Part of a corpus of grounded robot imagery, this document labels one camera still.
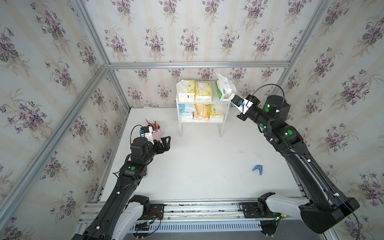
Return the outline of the white green tissue pack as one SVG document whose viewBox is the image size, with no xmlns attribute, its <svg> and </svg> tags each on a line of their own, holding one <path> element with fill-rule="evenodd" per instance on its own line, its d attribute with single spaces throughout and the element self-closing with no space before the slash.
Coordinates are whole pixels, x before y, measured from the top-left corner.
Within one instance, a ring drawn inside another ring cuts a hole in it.
<svg viewBox="0 0 384 240">
<path fill-rule="evenodd" d="M 222 76 L 221 74 L 214 71 L 216 74 L 215 86 L 218 92 L 220 101 L 229 102 L 229 97 L 231 94 L 237 94 L 237 89 L 235 82 L 229 80 L 227 77 Z"/>
</svg>

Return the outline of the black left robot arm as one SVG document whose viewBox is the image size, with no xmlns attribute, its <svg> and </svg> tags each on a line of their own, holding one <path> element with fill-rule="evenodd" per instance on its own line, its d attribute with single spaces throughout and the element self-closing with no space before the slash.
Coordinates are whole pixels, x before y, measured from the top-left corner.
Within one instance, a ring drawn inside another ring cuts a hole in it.
<svg viewBox="0 0 384 240">
<path fill-rule="evenodd" d="M 149 141 L 138 137 L 131 143 L 131 153 L 118 172 L 117 182 L 99 214 L 80 235 L 73 240 L 120 240 L 128 233 L 130 227 L 143 215 L 149 213 L 149 198 L 137 196 L 138 201 L 130 197 L 147 174 L 147 166 L 154 156 L 170 150 L 171 137 L 160 141 Z"/>
</svg>

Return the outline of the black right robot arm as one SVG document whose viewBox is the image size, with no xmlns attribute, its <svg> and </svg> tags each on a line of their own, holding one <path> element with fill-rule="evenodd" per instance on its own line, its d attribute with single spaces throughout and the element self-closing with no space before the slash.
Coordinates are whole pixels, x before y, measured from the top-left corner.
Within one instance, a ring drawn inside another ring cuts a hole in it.
<svg viewBox="0 0 384 240">
<path fill-rule="evenodd" d="M 303 221 L 317 234 L 323 234 L 360 207 L 326 176 L 310 153 L 304 138 L 287 124 L 290 105 L 284 97 L 268 96 L 263 107 L 253 95 L 246 98 L 231 94 L 230 102 L 239 110 L 237 117 L 254 122 L 273 148 L 285 158 L 298 177 L 307 197 L 295 199 L 268 192 L 258 198 L 256 210 L 262 217 L 288 215 Z"/>
</svg>

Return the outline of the yellow floral tissue pack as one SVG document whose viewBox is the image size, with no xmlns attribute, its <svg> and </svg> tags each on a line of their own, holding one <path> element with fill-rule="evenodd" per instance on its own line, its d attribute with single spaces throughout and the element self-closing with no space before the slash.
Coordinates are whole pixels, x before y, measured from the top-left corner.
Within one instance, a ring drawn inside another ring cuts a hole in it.
<svg viewBox="0 0 384 240">
<path fill-rule="evenodd" d="M 195 101 L 211 103 L 213 86 L 210 82 L 195 82 Z"/>
</svg>

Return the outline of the orange tissue pack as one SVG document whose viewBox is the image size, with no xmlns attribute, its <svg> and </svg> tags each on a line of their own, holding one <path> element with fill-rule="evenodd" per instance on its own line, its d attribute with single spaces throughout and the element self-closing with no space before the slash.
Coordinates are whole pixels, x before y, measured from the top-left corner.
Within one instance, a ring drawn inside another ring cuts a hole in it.
<svg viewBox="0 0 384 240">
<path fill-rule="evenodd" d="M 209 119 L 210 105 L 195 104 L 196 111 L 194 113 L 194 120 L 206 121 Z"/>
</svg>

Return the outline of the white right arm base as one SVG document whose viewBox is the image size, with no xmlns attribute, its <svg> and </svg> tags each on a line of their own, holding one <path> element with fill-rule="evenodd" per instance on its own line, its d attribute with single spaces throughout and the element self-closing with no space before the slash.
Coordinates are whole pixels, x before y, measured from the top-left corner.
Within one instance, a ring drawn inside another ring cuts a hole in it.
<svg viewBox="0 0 384 240">
<path fill-rule="evenodd" d="M 295 219 L 302 220 L 299 206 L 306 205 L 310 201 L 308 198 L 291 198 L 276 195 L 274 192 L 268 192 L 258 197 L 258 211 L 264 217 L 284 214 Z"/>
</svg>

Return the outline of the white yellow tissue pack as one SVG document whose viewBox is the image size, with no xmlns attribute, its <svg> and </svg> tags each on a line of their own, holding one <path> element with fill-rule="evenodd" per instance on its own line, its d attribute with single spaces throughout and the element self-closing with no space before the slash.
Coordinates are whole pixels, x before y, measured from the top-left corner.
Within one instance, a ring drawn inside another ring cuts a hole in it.
<svg viewBox="0 0 384 240">
<path fill-rule="evenodd" d="M 194 102 L 195 101 L 195 84 L 193 80 L 180 80 L 176 84 L 177 97 L 179 102 Z"/>
</svg>

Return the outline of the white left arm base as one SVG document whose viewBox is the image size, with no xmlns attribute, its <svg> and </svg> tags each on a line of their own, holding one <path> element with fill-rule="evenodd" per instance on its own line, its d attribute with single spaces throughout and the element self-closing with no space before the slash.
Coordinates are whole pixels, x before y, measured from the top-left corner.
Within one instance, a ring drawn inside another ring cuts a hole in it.
<svg viewBox="0 0 384 240">
<path fill-rule="evenodd" d="M 115 226 L 112 240 L 122 240 L 131 230 L 134 223 L 142 216 L 149 214 L 150 198 L 142 195 L 134 195 L 129 201 L 128 206 L 120 215 Z"/>
</svg>

